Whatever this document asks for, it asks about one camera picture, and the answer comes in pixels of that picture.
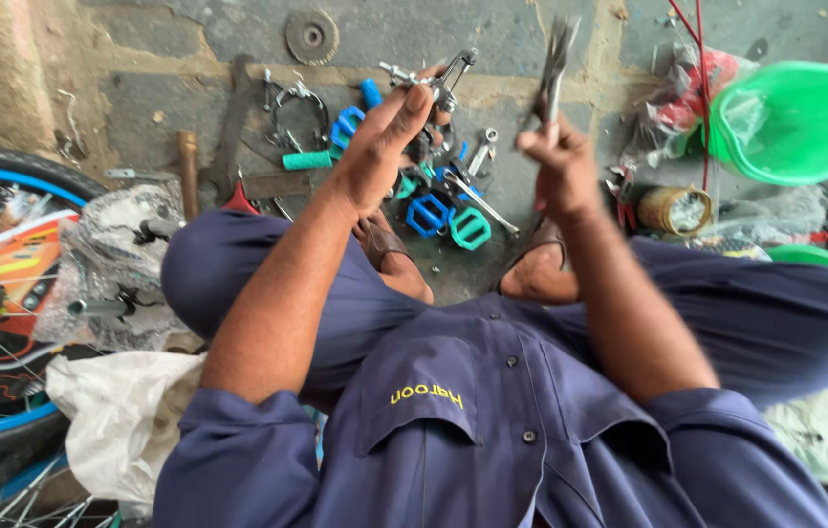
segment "pliers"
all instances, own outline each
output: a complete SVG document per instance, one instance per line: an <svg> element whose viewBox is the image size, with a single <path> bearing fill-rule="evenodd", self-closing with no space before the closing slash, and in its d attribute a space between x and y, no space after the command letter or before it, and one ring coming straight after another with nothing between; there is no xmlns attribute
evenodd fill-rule
<svg viewBox="0 0 828 528"><path fill-rule="evenodd" d="M635 209L629 203L629 197L632 193L632 186L635 185L635 180L632 178L632 172L623 166L611 167L610 172L618 176L622 176L622 181L616 183L609 179L604 180L604 183L609 189L609 193L616 198L616 216L619 222L619 227L625 229L627 226L635 231Z"/></svg>
<svg viewBox="0 0 828 528"><path fill-rule="evenodd" d="M551 37L547 42L547 58L545 69L541 75L541 84L538 86L538 93L531 108L522 121L522 131L527 131L531 118L535 115L535 107L541 99L542 94L547 94L547 121L557 121L559 102L561 98L561 79L564 78L564 71L567 70L568 55L571 53L573 42L577 38L577 30L580 28L580 17L571 26L570 17L555 16L551 26Z"/></svg>

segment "sleeve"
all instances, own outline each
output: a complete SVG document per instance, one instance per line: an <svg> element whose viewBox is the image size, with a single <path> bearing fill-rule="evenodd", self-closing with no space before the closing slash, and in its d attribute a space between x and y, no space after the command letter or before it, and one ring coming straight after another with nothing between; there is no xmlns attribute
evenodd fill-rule
<svg viewBox="0 0 828 528"><path fill-rule="evenodd" d="M675 478L720 528L828 528L828 495L746 396L694 389L645 406L668 435Z"/></svg>
<svg viewBox="0 0 828 528"><path fill-rule="evenodd" d="M290 391L254 405L199 389L163 465L155 528L309 525L319 492L316 427Z"/></svg>

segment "blue handlebar grip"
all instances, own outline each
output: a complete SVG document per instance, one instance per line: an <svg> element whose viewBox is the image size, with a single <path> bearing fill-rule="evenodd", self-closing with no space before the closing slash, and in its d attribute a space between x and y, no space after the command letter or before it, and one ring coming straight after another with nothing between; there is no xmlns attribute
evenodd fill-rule
<svg viewBox="0 0 828 528"><path fill-rule="evenodd" d="M365 98L365 108L367 110L381 104L381 94L378 93L378 87L374 85L374 81L371 79L365 79L361 82L361 96Z"/></svg>

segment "embroidered name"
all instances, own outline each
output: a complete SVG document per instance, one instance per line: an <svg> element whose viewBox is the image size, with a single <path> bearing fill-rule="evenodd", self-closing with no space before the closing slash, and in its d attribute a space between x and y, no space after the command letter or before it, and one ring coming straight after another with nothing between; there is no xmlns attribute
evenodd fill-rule
<svg viewBox="0 0 828 528"><path fill-rule="evenodd" d="M432 389L429 391L427 390L427 385L417 385L413 389L405 387L401 390L395 391L392 395L392 405L401 401L401 398L403 397L411 397L414 395L434 395L448 397L450 401L459 404L460 409L463 409L463 399L460 395L456 395L456 397L454 397L453 391L448 391L447 389L437 387L436 385L431 385L431 387Z"/></svg>

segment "wooden hammer handle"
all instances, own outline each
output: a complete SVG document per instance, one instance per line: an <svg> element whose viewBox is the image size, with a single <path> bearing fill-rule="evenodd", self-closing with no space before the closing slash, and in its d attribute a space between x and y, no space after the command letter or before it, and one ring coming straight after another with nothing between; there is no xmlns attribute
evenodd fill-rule
<svg viewBox="0 0 828 528"><path fill-rule="evenodd" d="M196 133L176 131L179 144L179 187L182 190L182 212L186 222L199 216L199 145Z"/></svg>

